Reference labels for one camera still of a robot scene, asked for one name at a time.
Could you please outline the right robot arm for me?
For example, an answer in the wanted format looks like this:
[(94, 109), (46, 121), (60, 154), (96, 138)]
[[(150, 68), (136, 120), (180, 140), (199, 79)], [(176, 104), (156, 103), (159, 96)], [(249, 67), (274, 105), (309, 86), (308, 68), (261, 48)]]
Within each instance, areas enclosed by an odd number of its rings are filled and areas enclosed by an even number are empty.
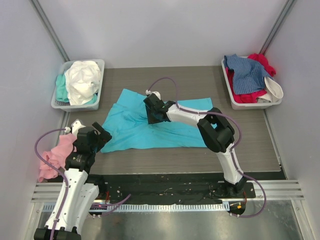
[(243, 192), (247, 178), (235, 153), (235, 130), (218, 108), (183, 108), (175, 101), (163, 102), (158, 92), (149, 90), (143, 102), (149, 124), (177, 122), (197, 128), (205, 146), (218, 157), (227, 190), (232, 194)]

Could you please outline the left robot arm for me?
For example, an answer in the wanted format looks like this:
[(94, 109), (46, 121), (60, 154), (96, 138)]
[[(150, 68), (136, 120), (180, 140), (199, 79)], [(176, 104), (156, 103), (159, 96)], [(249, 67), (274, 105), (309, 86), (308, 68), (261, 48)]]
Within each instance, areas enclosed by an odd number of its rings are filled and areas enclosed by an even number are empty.
[(90, 174), (96, 154), (112, 136), (98, 122), (85, 126), (80, 120), (63, 129), (76, 139), (66, 157), (65, 171), (37, 155), (63, 178), (54, 209), (43, 228), (35, 230), (35, 240), (80, 240), (81, 231), (93, 201), (106, 190), (103, 177)]

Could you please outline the cyan t shirt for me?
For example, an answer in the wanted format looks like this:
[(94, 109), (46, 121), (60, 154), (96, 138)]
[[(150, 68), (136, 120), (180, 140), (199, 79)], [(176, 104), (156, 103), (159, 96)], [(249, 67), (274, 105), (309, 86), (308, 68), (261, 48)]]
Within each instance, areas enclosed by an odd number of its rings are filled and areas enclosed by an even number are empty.
[(143, 100), (146, 97), (123, 89), (102, 127), (112, 139), (100, 150), (111, 153), (128, 149), (204, 148), (196, 127), (179, 122), (149, 124)]

